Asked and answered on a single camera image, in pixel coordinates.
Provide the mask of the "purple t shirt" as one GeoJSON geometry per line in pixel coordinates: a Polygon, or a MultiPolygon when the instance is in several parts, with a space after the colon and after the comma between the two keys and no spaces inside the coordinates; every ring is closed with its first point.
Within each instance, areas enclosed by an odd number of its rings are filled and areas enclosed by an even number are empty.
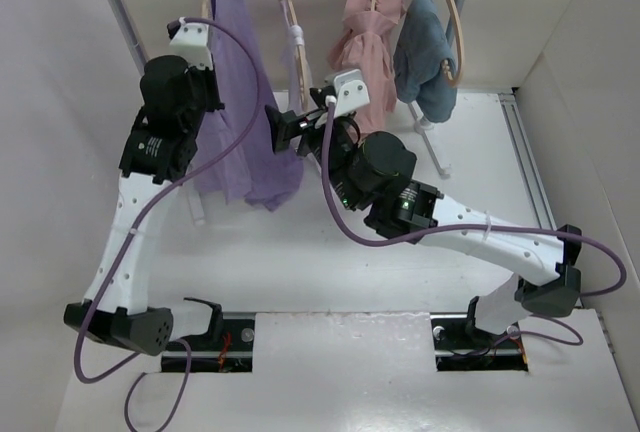
{"type": "Polygon", "coordinates": [[[209,49],[225,108],[209,113],[197,137],[193,165],[200,167],[220,155],[244,131],[255,106],[260,114],[251,131],[223,160],[199,174],[201,194],[221,192],[228,201],[274,211],[299,190],[303,164],[291,149],[275,153],[265,108],[277,106],[245,0],[210,0],[209,17],[228,29],[209,29],[209,49]]]}

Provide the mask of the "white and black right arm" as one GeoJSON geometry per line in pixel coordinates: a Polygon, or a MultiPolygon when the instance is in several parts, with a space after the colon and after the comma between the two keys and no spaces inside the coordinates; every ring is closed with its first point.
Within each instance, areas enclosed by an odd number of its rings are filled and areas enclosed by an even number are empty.
{"type": "Polygon", "coordinates": [[[471,299],[462,333],[473,345],[486,345],[530,316],[570,316],[581,294],[575,266],[580,230],[517,227],[414,180],[417,157],[397,136],[361,135],[349,101],[366,95],[363,86],[343,92],[327,86],[313,90],[317,107],[303,115],[265,108],[273,150],[299,139],[299,154],[317,161],[343,234],[371,248],[411,243],[448,249],[510,271],[504,284],[471,299]]]}

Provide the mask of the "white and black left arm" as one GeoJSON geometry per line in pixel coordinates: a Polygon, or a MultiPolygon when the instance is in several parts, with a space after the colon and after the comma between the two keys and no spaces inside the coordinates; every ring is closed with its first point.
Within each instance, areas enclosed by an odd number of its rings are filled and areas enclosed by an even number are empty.
{"type": "Polygon", "coordinates": [[[63,321],[94,342],[156,356],[177,336],[174,313],[149,304],[157,237],[191,169],[204,118],[224,105],[214,66],[176,55],[150,60],[140,91],[143,104],[118,165],[116,211],[100,265],[63,321]]]}

